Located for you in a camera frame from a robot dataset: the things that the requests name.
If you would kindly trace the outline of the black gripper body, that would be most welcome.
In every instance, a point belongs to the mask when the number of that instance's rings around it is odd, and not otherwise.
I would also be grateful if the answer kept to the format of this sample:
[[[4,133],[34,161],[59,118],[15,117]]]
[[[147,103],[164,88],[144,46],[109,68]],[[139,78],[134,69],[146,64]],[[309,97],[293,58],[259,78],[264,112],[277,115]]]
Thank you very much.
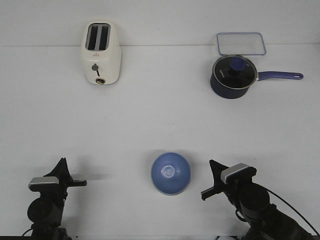
[[[45,184],[40,188],[40,196],[48,198],[54,203],[64,203],[68,196],[68,188],[84,187],[87,185],[87,180],[73,180],[63,182],[62,184],[50,183]]]
[[[253,183],[253,177],[255,175],[249,174],[236,174],[227,178],[227,183],[222,181],[215,183],[213,187],[210,187],[202,191],[201,199],[205,201],[207,198],[212,197],[213,195],[224,193],[229,202],[235,207],[240,207],[240,191],[241,189]]]

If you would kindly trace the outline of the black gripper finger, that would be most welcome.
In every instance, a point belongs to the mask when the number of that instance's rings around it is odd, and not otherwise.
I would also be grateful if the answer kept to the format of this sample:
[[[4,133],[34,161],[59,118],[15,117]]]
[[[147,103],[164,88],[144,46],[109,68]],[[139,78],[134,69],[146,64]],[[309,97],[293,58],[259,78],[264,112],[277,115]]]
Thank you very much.
[[[67,159],[62,157],[53,170],[44,175],[44,177],[56,177],[59,181],[73,181],[74,179],[70,175]]]
[[[222,171],[228,169],[228,166],[225,166],[213,159],[209,161],[209,165],[213,175],[213,186],[217,187],[219,185],[224,185],[224,182],[221,180]]]

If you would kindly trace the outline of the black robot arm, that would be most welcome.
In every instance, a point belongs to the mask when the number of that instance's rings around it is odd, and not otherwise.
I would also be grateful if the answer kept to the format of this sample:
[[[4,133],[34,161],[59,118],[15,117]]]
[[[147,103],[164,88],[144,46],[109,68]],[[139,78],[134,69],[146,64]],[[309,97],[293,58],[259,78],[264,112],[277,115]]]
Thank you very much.
[[[209,161],[213,186],[201,192],[202,200],[224,193],[237,218],[249,224],[244,240],[311,240],[311,233],[270,202],[272,191],[253,182],[255,167],[238,163],[225,166]]]
[[[34,177],[28,184],[40,197],[28,207],[27,216],[32,221],[32,240],[70,240],[67,230],[61,227],[68,188],[84,187],[86,180],[74,180],[69,172],[67,159],[62,157],[51,172]]]

